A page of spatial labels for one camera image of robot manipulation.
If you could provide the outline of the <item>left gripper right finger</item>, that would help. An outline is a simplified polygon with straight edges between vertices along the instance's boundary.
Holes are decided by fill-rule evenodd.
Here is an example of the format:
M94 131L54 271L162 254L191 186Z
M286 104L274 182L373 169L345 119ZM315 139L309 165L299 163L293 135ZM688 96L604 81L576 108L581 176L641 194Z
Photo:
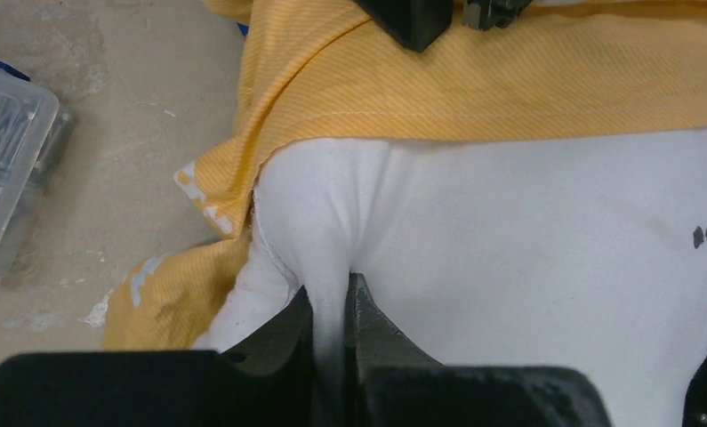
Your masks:
M349 277L345 309L348 426L608 426L593 384L564 367L459 367L436 361Z

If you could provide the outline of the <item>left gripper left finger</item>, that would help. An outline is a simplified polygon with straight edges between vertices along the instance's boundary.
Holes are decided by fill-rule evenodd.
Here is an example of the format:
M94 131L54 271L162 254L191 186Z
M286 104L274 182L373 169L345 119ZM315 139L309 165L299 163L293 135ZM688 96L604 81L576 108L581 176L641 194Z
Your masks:
M306 426L305 291L224 352L35 352L0 364L0 426Z

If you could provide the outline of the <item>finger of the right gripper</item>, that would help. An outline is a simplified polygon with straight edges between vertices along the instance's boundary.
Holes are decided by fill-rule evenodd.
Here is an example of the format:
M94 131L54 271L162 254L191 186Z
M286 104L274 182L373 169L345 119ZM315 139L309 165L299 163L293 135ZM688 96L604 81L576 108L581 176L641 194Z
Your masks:
M462 25L481 31L507 28L532 2L532 0L467 0L463 5Z
M451 25L451 0L355 0L402 47L424 52Z

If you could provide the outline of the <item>white pillow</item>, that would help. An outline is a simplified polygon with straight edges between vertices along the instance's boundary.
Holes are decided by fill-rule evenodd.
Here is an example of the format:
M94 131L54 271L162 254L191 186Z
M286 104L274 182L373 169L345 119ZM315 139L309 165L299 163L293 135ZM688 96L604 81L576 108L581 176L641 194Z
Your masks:
M617 426L681 425L707 355L707 129L297 141L262 167L251 232L194 345L229 349L305 288L324 426L342 421L352 272L436 360L571 367Z

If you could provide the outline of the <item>yellow printed pillowcase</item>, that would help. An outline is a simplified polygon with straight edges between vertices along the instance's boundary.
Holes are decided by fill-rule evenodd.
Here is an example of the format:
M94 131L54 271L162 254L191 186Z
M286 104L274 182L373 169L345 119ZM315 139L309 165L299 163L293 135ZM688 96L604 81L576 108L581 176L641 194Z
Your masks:
M221 238L152 257L111 295L105 350L186 349L245 265L271 155L319 137L513 141L707 127L707 1L581 1L423 53L351 1L210 1L249 26L231 139L174 176Z

